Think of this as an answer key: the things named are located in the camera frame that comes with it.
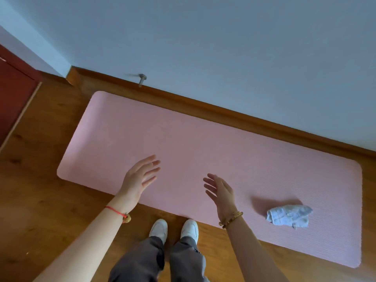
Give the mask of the person's right hand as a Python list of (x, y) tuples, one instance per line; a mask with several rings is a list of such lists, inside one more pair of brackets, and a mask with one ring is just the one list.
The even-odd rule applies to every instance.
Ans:
[(224, 226), (237, 213), (238, 209), (235, 205), (235, 197), (233, 189), (222, 178), (218, 177), (223, 184), (223, 197), (217, 203), (214, 203), (217, 208), (217, 214), (220, 223)]

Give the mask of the person's left hand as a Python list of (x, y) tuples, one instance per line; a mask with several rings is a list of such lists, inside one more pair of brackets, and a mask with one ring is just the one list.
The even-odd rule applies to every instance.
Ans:
[(141, 188), (136, 183), (136, 178), (134, 176), (135, 165), (126, 173), (120, 190), (108, 204), (119, 213), (130, 213), (130, 211), (132, 211), (138, 204), (141, 194), (146, 189)]

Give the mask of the person's left forearm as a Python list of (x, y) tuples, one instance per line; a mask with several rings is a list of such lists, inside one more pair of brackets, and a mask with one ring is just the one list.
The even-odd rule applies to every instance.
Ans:
[(91, 282), (124, 217), (107, 206), (33, 282)]

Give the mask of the person's right forearm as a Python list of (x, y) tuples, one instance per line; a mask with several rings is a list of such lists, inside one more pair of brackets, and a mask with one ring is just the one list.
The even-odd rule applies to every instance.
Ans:
[(242, 216), (225, 229), (245, 282), (289, 282)]

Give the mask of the pink yoga mat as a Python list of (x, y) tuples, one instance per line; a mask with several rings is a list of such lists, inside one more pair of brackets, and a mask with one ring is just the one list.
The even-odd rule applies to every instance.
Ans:
[[(104, 91), (93, 94), (57, 169), (59, 178), (115, 195), (126, 171), (156, 155), (140, 203), (219, 227), (203, 178), (216, 174), (264, 242), (351, 268), (361, 263), (362, 168), (354, 160)], [(269, 209), (306, 205), (307, 228), (275, 226)]]

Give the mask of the white right shoe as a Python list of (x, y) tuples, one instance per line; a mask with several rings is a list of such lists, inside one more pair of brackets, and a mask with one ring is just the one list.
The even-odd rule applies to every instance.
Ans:
[(195, 220), (188, 219), (184, 223), (181, 230), (181, 239), (184, 237), (191, 238), (195, 242), (195, 244), (197, 244), (199, 239), (199, 227)]

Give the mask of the white shoe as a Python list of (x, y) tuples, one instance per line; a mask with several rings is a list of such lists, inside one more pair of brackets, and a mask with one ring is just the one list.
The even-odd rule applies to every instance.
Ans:
[(199, 227), (195, 220), (188, 219), (184, 223), (181, 230), (181, 239), (184, 237), (191, 238), (195, 242), (195, 244), (197, 244), (199, 239)]
[(153, 224), (149, 237), (157, 237), (162, 241), (164, 245), (168, 236), (168, 224), (164, 219), (158, 219)]

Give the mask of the white left shoe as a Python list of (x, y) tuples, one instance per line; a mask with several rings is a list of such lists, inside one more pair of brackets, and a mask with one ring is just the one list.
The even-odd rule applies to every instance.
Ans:
[(168, 224), (164, 219), (158, 219), (153, 224), (149, 237), (157, 237), (162, 241), (164, 245), (168, 236)]

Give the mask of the wooden skirting board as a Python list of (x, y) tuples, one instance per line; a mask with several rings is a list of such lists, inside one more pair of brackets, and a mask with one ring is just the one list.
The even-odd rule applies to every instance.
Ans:
[(299, 146), (328, 152), (353, 160), (367, 158), (376, 161), (376, 151), (300, 131), (295, 128), (290, 128), (164, 90), (145, 85), (140, 86), (138, 83), (101, 74), (92, 70), (72, 66), (65, 79), (70, 85), (87, 95), (92, 95), (97, 90), (103, 90), (114, 95)]

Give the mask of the crumpled light blue cloth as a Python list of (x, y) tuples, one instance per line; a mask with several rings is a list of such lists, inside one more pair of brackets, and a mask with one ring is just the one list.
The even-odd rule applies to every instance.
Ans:
[(311, 213), (313, 209), (306, 205), (285, 205), (269, 209), (266, 220), (275, 226), (307, 228)]

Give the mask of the metal door stopper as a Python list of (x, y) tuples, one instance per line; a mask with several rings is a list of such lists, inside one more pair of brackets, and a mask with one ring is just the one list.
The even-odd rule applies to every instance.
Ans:
[(143, 82), (147, 79), (147, 76), (145, 74), (125, 74), (127, 77), (138, 77), (139, 78), (139, 88), (143, 86)]

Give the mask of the grey trousers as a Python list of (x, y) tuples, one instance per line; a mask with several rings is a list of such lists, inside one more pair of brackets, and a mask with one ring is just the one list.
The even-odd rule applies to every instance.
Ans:
[[(164, 244), (149, 237), (127, 252), (112, 268), (108, 282), (157, 282), (165, 266)], [(209, 282), (205, 257), (193, 238), (185, 236), (170, 250), (171, 282)]]

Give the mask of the dark red door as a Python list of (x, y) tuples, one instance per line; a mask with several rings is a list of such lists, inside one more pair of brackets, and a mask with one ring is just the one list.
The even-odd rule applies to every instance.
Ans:
[(0, 147), (40, 80), (37, 70), (0, 44)]

